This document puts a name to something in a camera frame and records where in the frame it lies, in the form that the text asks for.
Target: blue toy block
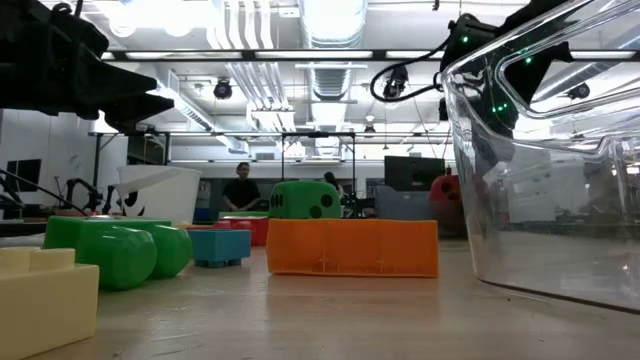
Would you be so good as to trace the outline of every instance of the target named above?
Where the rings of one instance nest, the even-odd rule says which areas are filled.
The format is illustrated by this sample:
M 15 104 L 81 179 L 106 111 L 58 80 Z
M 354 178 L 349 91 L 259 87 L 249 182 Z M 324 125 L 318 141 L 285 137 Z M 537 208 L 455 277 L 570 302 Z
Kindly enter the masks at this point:
M 221 268 L 240 265 L 251 255 L 249 230 L 191 230 L 196 266 Z

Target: orange plastic crate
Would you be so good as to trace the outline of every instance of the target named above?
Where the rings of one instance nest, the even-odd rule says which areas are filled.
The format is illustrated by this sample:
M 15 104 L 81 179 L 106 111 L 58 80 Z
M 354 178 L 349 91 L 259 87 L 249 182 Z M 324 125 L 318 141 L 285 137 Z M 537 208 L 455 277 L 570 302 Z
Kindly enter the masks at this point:
M 435 278 L 438 224 L 271 219 L 267 258 L 274 274 Z

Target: ceiling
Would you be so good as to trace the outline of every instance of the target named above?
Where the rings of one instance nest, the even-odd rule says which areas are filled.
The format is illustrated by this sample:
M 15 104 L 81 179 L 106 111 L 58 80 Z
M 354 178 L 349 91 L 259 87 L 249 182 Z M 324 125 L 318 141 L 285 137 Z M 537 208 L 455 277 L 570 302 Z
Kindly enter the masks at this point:
M 56 1 L 42 1 L 47 5 L 53 5 Z M 214 23 L 209 0 L 185 0 L 178 1 L 179 7 L 168 15 L 171 21 L 180 21 L 189 24 L 192 30 L 185 36 L 174 37 L 167 34 L 163 28 L 168 18 L 153 19 L 144 17 L 143 26 L 128 37 L 118 37 L 110 29 L 114 18 L 114 9 L 121 4 L 116 0 L 86 1 L 83 16 L 94 23 L 110 41 L 111 48 L 115 50 L 210 50 L 211 45 L 206 38 L 206 28 Z M 522 7 L 523 0 L 441 0 L 439 11 L 432 11 L 432 1 L 422 0 L 369 0 L 366 12 L 366 25 L 364 27 L 361 48 L 364 49 L 432 49 L 439 45 L 447 36 L 447 24 L 455 20 L 460 13 L 473 13 L 481 21 L 493 25 L 500 25 L 505 18 Z M 240 1 L 240 33 L 244 31 L 244 2 Z M 300 26 L 299 9 L 295 0 L 271 1 L 271 37 L 275 48 L 297 49 L 303 47 L 302 32 Z M 628 32 L 635 24 L 639 23 L 638 13 L 630 13 L 624 21 L 616 21 L 596 27 L 570 40 L 572 50 L 580 49 L 609 49 L 611 44 L 620 36 Z M 327 15 L 327 23 L 331 24 L 330 13 Z M 243 37 L 243 42 L 248 47 L 248 41 Z M 635 49 L 635 43 L 629 45 Z M 292 105 L 293 120 L 297 130 L 309 131 L 312 129 L 313 117 L 309 104 L 310 91 L 305 70 L 295 68 L 296 63 L 279 63 L 280 76 L 284 85 L 287 99 Z M 352 71 L 351 88 L 347 100 L 351 103 L 346 106 L 344 123 L 339 130 L 363 131 L 367 115 L 373 115 L 372 124 L 378 132 L 423 132 L 425 129 L 433 132 L 447 133 L 448 122 L 438 120 L 438 101 L 441 94 L 428 92 L 398 104 L 395 107 L 385 106 L 376 102 L 368 91 L 371 78 L 383 67 L 389 65 L 384 62 L 356 62 L 355 64 L 366 66 L 365 69 Z M 246 121 L 247 99 L 239 91 L 232 79 L 233 96 L 228 100 L 217 100 L 213 96 L 213 88 L 218 78 L 230 77 L 227 67 L 220 62 L 159 62 L 155 64 L 145 63 L 133 69 L 143 67 L 153 68 L 157 77 L 171 71 L 177 75 L 179 91 L 182 96 L 191 100 L 202 110 L 212 122 L 220 129 L 229 131 L 256 131 Z M 409 84 L 406 91 L 429 85 L 434 73 L 438 71 L 437 62 L 414 64 L 409 67 Z M 562 71 L 568 71 L 565 64 L 554 64 L 547 78 Z M 635 64 L 625 64 L 610 69 L 602 75 L 589 79 L 588 84 L 595 90 L 594 94 L 607 94 L 612 91 L 621 91 L 635 87 L 633 79 L 637 77 L 638 67 Z M 568 100 L 559 96 L 536 104 L 540 109 L 566 106 Z M 187 120 L 177 111 L 169 111 L 160 116 L 145 121 L 154 124 L 159 130 L 168 131 L 197 131 L 200 127 Z

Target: white bucket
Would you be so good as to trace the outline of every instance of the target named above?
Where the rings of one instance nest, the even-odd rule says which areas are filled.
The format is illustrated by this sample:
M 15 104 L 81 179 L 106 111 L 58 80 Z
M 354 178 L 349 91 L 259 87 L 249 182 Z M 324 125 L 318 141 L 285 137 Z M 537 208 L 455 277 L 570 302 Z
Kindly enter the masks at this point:
M 191 224 L 199 171 L 157 165 L 123 166 L 118 171 L 120 184 L 116 189 L 125 215 L 171 220 L 174 225 Z

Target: cream lego brick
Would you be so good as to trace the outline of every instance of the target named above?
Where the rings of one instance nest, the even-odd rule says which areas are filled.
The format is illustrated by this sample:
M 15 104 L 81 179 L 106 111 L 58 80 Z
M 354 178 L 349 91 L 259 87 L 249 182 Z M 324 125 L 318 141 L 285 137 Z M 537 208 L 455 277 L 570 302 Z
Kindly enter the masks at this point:
M 73 249 L 0 249 L 0 360 L 93 336 L 99 270 L 74 258 Z

